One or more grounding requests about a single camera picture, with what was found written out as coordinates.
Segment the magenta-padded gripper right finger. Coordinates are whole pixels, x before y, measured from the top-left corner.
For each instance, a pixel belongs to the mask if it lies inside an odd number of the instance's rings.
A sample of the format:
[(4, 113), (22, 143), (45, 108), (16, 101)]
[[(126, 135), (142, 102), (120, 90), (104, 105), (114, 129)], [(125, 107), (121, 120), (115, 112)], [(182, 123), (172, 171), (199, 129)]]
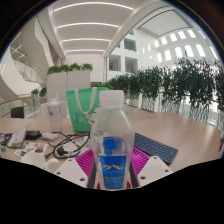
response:
[(133, 149), (130, 165), (133, 188), (143, 187), (172, 173), (158, 156), (149, 156), (137, 148)]

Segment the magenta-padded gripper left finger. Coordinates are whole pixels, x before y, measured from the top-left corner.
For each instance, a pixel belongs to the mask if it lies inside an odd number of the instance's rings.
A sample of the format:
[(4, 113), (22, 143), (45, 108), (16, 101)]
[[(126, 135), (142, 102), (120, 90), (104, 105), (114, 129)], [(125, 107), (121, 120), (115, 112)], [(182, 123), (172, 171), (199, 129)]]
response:
[(54, 174), (81, 187), (93, 189), (96, 166), (92, 150), (87, 150), (77, 158), (66, 159)]

